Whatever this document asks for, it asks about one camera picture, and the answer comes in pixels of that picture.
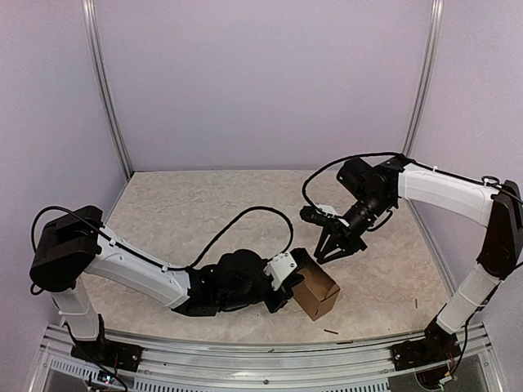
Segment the brown cardboard box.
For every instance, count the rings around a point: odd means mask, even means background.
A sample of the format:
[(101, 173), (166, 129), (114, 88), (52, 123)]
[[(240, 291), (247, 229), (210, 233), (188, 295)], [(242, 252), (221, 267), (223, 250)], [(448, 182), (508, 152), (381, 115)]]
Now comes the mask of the brown cardboard box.
[(304, 279), (293, 288), (293, 299), (317, 321), (333, 309), (340, 287), (315, 261), (308, 261), (298, 273)]

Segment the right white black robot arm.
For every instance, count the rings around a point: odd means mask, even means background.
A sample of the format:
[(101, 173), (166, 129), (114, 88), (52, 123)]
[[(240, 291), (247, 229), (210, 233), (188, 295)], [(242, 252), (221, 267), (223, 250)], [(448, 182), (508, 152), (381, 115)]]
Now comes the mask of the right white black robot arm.
[(484, 309), (499, 286), (521, 266), (522, 200), (518, 185), (493, 176), (479, 180), (427, 166), (395, 152), (381, 152), (381, 163), (371, 164), (371, 153), (334, 160), (339, 167), (337, 181), (354, 198), (346, 212), (313, 202), (302, 185), (306, 202), (300, 216), (321, 228), (314, 251), (318, 263), (362, 252), (365, 233), (387, 222), (401, 201), (431, 207), (457, 224), (450, 233), (470, 239), (479, 246), (469, 252), (470, 271), (463, 276), (452, 296), (425, 327), (422, 337), (391, 347), (397, 371), (419, 368), (454, 359), (461, 362), (466, 332), (476, 314)]

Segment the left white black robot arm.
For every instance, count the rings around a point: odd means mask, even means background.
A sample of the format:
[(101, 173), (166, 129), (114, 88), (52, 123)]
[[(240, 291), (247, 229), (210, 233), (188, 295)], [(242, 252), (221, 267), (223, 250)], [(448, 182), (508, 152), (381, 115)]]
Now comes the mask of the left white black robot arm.
[(285, 247), (264, 259), (239, 249), (215, 264), (170, 265), (119, 237), (102, 221), (102, 211), (87, 205), (74, 212), (56, 207), (61, 216), (30, 236), (34, 258), (29, 270), (33, 287), (49, 292), (65, 319), (73, 341), (71, 354), (107, 372), (136, 372), (142, 347), (112, 341), (83, 285), (92, 274), (140, 292), (171, 311), (188, 317), (213, 317), (264, 303), (270, 313), (293, 298), (310, 261), (304, 248)]

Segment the front aluminium frame rail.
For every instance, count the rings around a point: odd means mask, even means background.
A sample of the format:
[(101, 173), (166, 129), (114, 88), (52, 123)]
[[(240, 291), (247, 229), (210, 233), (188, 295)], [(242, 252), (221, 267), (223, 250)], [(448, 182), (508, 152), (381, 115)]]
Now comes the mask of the front aluminium frame rail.
[[(429, 391), (416, 376), (430, 367), (396, 371), (391, 347), (421, 332), (307, 344), (183, 341), (109, 330), (115, 341), (140, 345), (136, 372), (118, 370), (128, 391)], [(116, 391), (100, 369), (70, 356), (65, 327), (48, 325), (23, 391)], [(508, 391), (485, 327), (471, 325), (465, 355), (444, 391)]]

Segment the right aluminium corner post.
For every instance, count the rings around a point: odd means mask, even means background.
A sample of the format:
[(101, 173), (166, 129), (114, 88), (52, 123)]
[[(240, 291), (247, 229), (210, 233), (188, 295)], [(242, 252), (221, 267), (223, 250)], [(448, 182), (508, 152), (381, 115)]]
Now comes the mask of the right aluminium corner post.
[(401, 150), (401, 153), (409, 158), (413, 153), (420, 123), (422, 121), (424, 106), (431, 85), (431, 77), (433, 74), (434, 63), (436, 61), (438, 41), (443, 19), (444, 4), (445, 2), (443, 0), (431, 1), (431, 12), (422, 54), (421, 69), (413, 98), (413, 107), (409, 115), (408, 126)]

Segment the aluminium corner post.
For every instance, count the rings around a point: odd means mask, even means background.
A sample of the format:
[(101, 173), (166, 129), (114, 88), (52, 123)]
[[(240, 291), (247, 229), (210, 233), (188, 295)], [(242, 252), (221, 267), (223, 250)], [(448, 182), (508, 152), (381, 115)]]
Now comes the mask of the aluminium corner post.
[(445, 2), (443, 0), (431, 1), (431, 12), (422, 54), (421, 69), (413, 98), (413, 107), (409, 115), (408, 126), (401, 150), (401, 153), (409, 158), (413, 153), (420, 123), (422, 121), (424, 106), (431, 85), (431, 77), (433, 74), (434, 63), (436, 61), (438, 41), (443, 19), (444, 4)]
[(82, 0), (83, 20), (86, 27), (87, 41), (91, 53), (96, 84), (101, 98), (102, 108), (105, 113), (106, 122), (109, 127), (111, 140), (118, 163), (122, 169), (126, 181), (130, 181), (134, 170), (121, 132), (114, 100), (110, 90), (110, 83), (105, 69), (101, 36), (97, 24), (96, 4), (93, 0)]

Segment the left aluminium corner post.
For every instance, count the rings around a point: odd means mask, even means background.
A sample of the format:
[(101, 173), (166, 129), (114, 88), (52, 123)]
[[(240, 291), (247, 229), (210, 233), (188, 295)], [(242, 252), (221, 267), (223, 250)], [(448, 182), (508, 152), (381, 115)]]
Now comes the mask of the left aluminium corner post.
[(93, 0), (82, 0), (83, 20), (86, 27), (87, 41), (91, 53), (96, 84), (101, 98), (102, 108), (105, 113), (106, 122), (109, 127), (111, 140), (118, 163), (122, 169), (126, 181), (130, 181), (134, 170), (121, 132), (114, 100), (110, 90), (110, 83), (105, 69), (101, 36), (97, 24), (96, 4)]

